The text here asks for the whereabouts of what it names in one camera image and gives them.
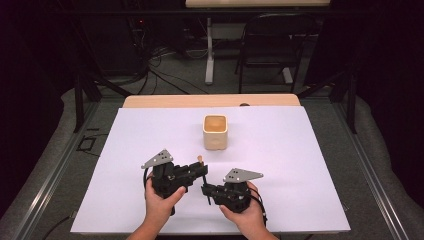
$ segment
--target dark background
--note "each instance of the dark background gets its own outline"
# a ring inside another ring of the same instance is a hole
[[[98,7],[93,2],[96,1],[63,1],[63,6],[48,6],[93,10]],[[98,10],[128,7],[119,0],[101,2],[102,8]],[[182,7],[181,1],[166,2],[170,5],[164,8]],[[332,8],[368,7],[366,1],[362,1],[365,5],[360,2],[333,1]],[[154,4],[145,7],[160,8]],[[103,76],[133,75],[140,71],[143,60],[140,49],[134,47],[137,40],[126,19],[78,21],[45,15],[43,11],[38,1],[2,1],[0,5],[0,215],[25,183],[55,131],[63,111],[60,96],[73,87],[76,72],[84,68]],[[423,12],[422,5],[402,1],[379,28],[378,41],[367,50],[369,54],[358,73],[358,95],[371,107],[386,141],[393,171],[421,206],[424,206]],[[157,32],[158,38],[183,51],[181,27],[186,27],[185,21],[162,19],[152,24],[172,29],[173,41],[169,35],[160,34],[161,31]],[[102,32],[97,27],[105,25],[113,29]],[[323,81],[343,70],[368,25],[360,19],[326,20],[305,84]],[[76,34],[75,30],[85,34]],[[121,40],[117,41],[110,32],[121,36]]]

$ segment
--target white desk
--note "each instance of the white desk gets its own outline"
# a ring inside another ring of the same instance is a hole
[[[141,164],[163,148],[179,165],[194,163],[202,155],[211,184],[222,185],[223,176],[235,167],[263,173],[253,183],[264,200],[271,232],[349,231],[305,109],[293,95],[287,96],[291,106],[222,107],[228,102],[281,104],[281,94],[217,95],[221,107],[201,107],[213,105],[213,95],[130,97],[116,116],[71,232],[134,231],[145,215]],[[132,108],[137,106],[134,99],[146,100],[147,108]],[[156,107],[160,101],[167,106]],[[194,108],[184,108],[181,102]],[[229,142],[223,151],[203,147],[202,120],[214,113],[228,117]],[[161,234],[239,234],[218,206],[208,205],[201,184],[198,179],[189,187]]]
[[[247,7],[328,7],[331,0],[186,0],[187,8],[247,8]],[[230,26],[231,37],[229,39],[240,38],[243,27],[234,28]],[[205,84],[213,83],[214,54],[212,49],[212,39],[217,38],[213,34],[212,20],[207,19],[207,39],[208,39],[208,59],[206,62]],[[288,69],[284,69],[286,82],[291,82],[291,75]]]

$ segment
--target hand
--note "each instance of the hand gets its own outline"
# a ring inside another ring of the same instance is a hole
[[[247,182],[247,186],[258,191],[258,188],[251,182]],[[255,191],[251,191],[251,194],[258,198],[259,196]],[[237,225],[237,228],[247,239],[277,239],[266,229],[261,206],[255,200],[252,199],[249,207],[241,213],[234,213],[224,205],[220,205],[219,208],[228,220]]]
[[[158,196],[149,178],[146,182],[146,216],[143,223],[128,239],[155,239],[159,231],[168,221],[172,208],[183,197],[186,189],[180,187],[166,199]]]

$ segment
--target chair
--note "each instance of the chair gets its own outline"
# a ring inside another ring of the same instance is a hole
[[[240,68],[239,93],[243,86],[243,67],[295,67],[293,92],[305,39],[316,32],[315,19],[305,14],[261,14],[250,19],[241,39],[237,70]]]

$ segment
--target gray floor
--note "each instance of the gray floor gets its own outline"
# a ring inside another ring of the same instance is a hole
[[[165,80],[190,94],[236,93],[237,76],[233,74],[235,60],[231,57],[233,52],[217,50],[215,56],[215,81],[211,86],[203,83],[205,58],[190,59],[169,54],[163,56],[161,61],[153,60],[152,65],[159,66],[151,68],[158,73],[178,77],[162,75]],[[300,82],[307,64],[306,54],[299,75]],[[268,70],[249,71],[247,76],[251,81],[282,79],[277,75],[277,71]],[[143,81],[123,87],[135,94]],[[87,115],[84,131],[80,134],[72,133],[75,125],[73,91],[62,96],[65,111],[58,128],[27,183],[1,219],[0,239],[41,239],[62,218],[78,210],[96,165],[95,155],[101,152],[107,138],[101,134],[109,132],[116,111],[124,101],[109,89],[104,87],[100,89],[104,99],[98,104],[85,104],[87,113],[91,114]],[[246,88],[254,92],[259,89],[264,90],[258,87]],[[278,90],[288,89],[289,86],[284,86]],[[174,86],[150,74],[146,87],[140,94],[152,93],[183,94]],[[344,123],[343,104],[330,103],[325,97],[327,94],[328,89],[324,89],[315,97],[302,99],[301,103],[311,119],[337,192],[346,207],[346,215],[352,230],[334,235],[315,235],[312,239],[423,239],[424,211],[405,194],[402,185],[391,171],[390,157],[384,140],[370,115],[367,104],[357,99],[358,134],[351,135]],[[83,135],[99,135],[96,137],[93,150],[89,153],[75,151]],[[49,239],[125,238],[124,235],[97,237],[74,235],[69,233],[71,225],[72,220],[66,221],[51,233]],[[305,235],[284,234],[281,239],[304,239],[304,237]]]

